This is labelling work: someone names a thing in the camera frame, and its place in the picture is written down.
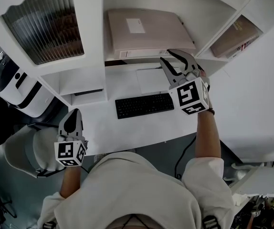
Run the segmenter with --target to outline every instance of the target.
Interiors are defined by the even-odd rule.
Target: appliance
[[[52,93],[23,72],[1,47],[0,97],[38,122],[47,120],[59,104]]]

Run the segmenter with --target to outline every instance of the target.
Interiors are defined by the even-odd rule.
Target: paper
[[[140,19],[126,19],[131,33],[146,33]]]
[[[137,79],[142,94],[167,92],[170,83],[163,69],[137,70]]]

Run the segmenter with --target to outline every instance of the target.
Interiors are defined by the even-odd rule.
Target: white cabinet
[[[114,59],[104,18],[117,8],[176,13],[208,75],[229,61],[215,58],[210,46],[240,15],[264,33],[274,25],[274,0],[0,0],[0,46],[66,105],[107,101],[105,61]],[[123,68],[158,60],[134,58]]]

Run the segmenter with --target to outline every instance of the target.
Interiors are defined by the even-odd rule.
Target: sticker
[[[204,105],[202,105],[201,103],[195,104],[193,106],[187,107],[187,108],[183,108],[182,111],[184,111],[186,114],[194,114],[200,111],[205,110],[206,108],[204,107]]]
[[[126,19],[126,22],[131,33],[146,33],[140,19]]]
[[[205,86],[204,82],[202,82],[202,92],[203,92],[203,100],[209,106],[209,97],[208,97],[208,90],[207,87]]]
[[[179,105],[184,106],[200,99],[195,82],[189,82],[177,88]]]
[[[232,24],[234,26],[234,28],[237,30],[237,31],[242,31],[242,27],[241,27],[241,24],[240,21],[235,21],[234,24]]]
[[[167,49],[137,49],[129,51],[121,51],[120,59],[135,58],[135,57],[149,57],[149,56],[163,56],[170,55]]]
[[[76,158],[78,159],[78,161],[82,162],[83,161],[83,157],[85,154],[85,148],[83,147],[83,145],[80,145],[78,154],[76,155]]]
[[[74,156],[74,143],[60,143],[58,158],[72,158]]]
[[[206,216],[202,222],[203,229],[221,229],[221,226],[218,224],[218,220],[215,216]]]
[[[61,162],[64,166],[79,166],[79,164],[76,163],[75,160],[60,160],[60,162]]]

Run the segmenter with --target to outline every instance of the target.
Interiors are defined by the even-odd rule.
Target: black keyboard
[[[174,109],[169,94],[148,95],[115,100],[118,119]]]

